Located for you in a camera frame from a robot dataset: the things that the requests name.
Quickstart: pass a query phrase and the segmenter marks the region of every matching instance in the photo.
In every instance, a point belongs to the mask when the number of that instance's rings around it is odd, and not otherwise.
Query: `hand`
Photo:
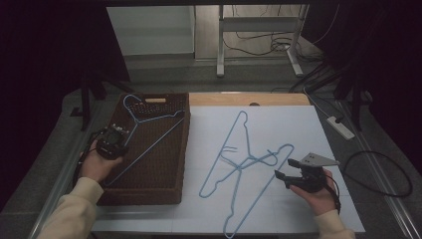
[[[115,166],[123,162],[123,157],[118,157],[115,160],[104,159],[97,153],[96,145],[97,141],[95,140],[93,144],[91,144],[90,152],[82,165],[81,176],[88,177],[100,183],[108,176]]]
[[[325,175],[327,175],[326,182],[328,186],[335,191],[334,182],[331,179],[332,173],[326,169],[323,171]],[[319,192],[308,193],[299,187],[291,185],[290,190],[297,194],[299,197],[302,197],[310,205],[315,216],[320,216],[335,209],[334,200],[332,199],[331,194],[329,194],[325,188]]]

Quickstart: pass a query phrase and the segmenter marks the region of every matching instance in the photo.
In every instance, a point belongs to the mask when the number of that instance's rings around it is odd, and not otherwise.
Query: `metal rail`
[[[344,114],[344,117],[347,119],[347,121],[352,127],[352,130],[355,132],[356,139],[359,143],[360,148],[362,150],[371,150],[371,147],[369,143],[366,141],[366,138],[364,137],[364,135],[360,131],[356,130],[356,127],[354,126],[353,122],[348,117],[350,116],[350,110],[348,109],[348,107],[344,107],[339,102],[337,103],[343,109],[343,111],[346,112],[346,114]],[[389,181],[387,175],[385,174],[384,170],[382,169],[375,155],[368,154],[366,157],[368,158],[369,169],[371,170],[375,178],[375,181],[380,187],[380,189],[388,193],[396,194],[396,191],[393,185],[391,185],[391,182]],[[385,196],[384,198],[388,206],[390,207],[392,213],[394,214],[394,217],[396,218],[397,223],[399,224],[401,230],[403,231],[403,234],[407,238],[420,239],[421,234],[418,232],[418,229],[415,226],[413,218],[410,215],[409,211],[406,208],[406,205],[404,205],[401,198],[390,197],[390,196]]]
[[[91,131],[93,122],[96,121],[96,118],[98,117],[99,112],[101,111],[102,108],[103,107],[101,104],[94,105],[94,110],[93,110],[94,117],[92,118],[90,124],[88,125],[86,132]],[[41,212],[38,215],[37,220],[35,221],[35,224],[31,230],[31,233],[28,236],[29,239],[37,238],[38,234],[40,234],[41,232],[43,224],[45,223],[47,218],[52,214],[52,212],[55,210],[57,202],[59,201],[60,197],[66,193],[69,183],[71,182],[73,178],[73,174],[74,174],[77,161],[79,158],[79,153],[81,149],[84,148],[84,145],[88,141],[89,137],[90,137],[89,133],[84,133],[83,135],[78,136],[77,140],[75,140],[76,143],[72,146],[71,153],[66,159],[65,164],[63,165],[63,168],[59,176],[57,177],[57,181],[54,184],[52,190],[50,191],[49,197],[44,203],[44,206],[41,209]]]

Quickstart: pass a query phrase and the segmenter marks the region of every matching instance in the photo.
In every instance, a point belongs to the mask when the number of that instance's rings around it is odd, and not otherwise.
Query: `metal frame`
[[[225,32],[294,32],[287,53],[297,77],[304,75],[298,63],[296,44],[304,26],[309,5],[302,5],[299,17],[224,17],[224,5],[219,5],[217,77],[224,77]]]
[[[79,152],[83,150],[85,143],[88,141],[90,137],[90,134],[88,132],[92,131],[93,123],[96,121],[102,108],[102,105],[94,104],[93,118],[88,124],[85,133],[78,136],[76,143],[72,146],[71,154],[69,154],[68,158],[66,158],[65,164],[63,165],[63,168],[60,171],[60,174],[58,175],[57,180],[49,196],[47,197],[47,200],[44,203],[44,206],[41,209],[40,214],[38,215],[38,218],[34,223],[34,226],[28,238],[32,239],[38,237],[38,234],[40,234],[44,223],[56,209],[59,198],[67,192],[69,185],[72,183],[73,174],[79,159]]]

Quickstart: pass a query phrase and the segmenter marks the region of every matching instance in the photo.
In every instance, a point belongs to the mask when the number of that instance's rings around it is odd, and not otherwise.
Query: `dark background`
[[[311,5],[302,35],[316,41],[329,27],[335,10],[335,5]],[[421,173],[422,6],[394,0],[342,4],[331,30],[316,45],[332,66],[343,67],[364,44],[378,11],[384,13],[382,21],[363,46],[358,71],[347,77],[361,81],[362,89],[370,92],[370,111]]]
[[[101,71],[128,81],[128,73],[106,8],[2,1],[0,24],[3,208],[82,75]]]

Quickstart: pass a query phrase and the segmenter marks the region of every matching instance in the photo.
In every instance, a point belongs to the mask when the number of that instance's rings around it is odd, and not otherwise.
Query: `person's right hand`
[[[331,187],[332,190],[335,191],[334,183],[331,180],[332,173],[326,169],[324,169],[323,171],[325,175],[328,176],[326,178],[326,182],[328,186]],[[335,209],[334,200],[332,199],[331,194],[325,188],[319,192],[308,193],[299,187],[291,185],[290,190],[293,191],[295,194],[297,194],[299,197],[303,198],[310,205],[315,216],[320,216],[326,212],[329,212]]]

